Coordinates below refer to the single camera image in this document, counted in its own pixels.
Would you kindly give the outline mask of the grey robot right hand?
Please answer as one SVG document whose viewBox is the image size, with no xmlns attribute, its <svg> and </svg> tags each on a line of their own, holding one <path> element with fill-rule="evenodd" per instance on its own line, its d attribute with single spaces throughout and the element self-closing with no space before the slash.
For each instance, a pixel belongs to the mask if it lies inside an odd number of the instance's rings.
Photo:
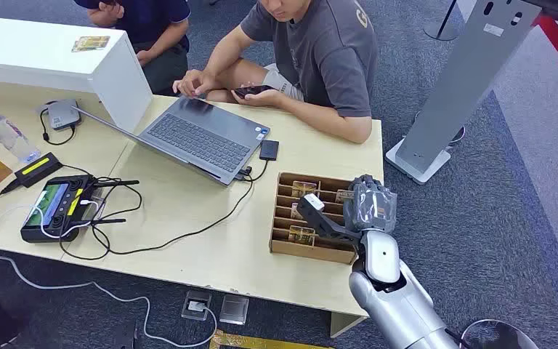
<svg viewBox="0 0 558 349">
<path fill-rule="evenodd" d="M 397 194 L 369 174 L 356 177 L 348 187 L 352 198 L 343 203 L 347 230 L 392 233 L 396 225 Z"/>
</svg>

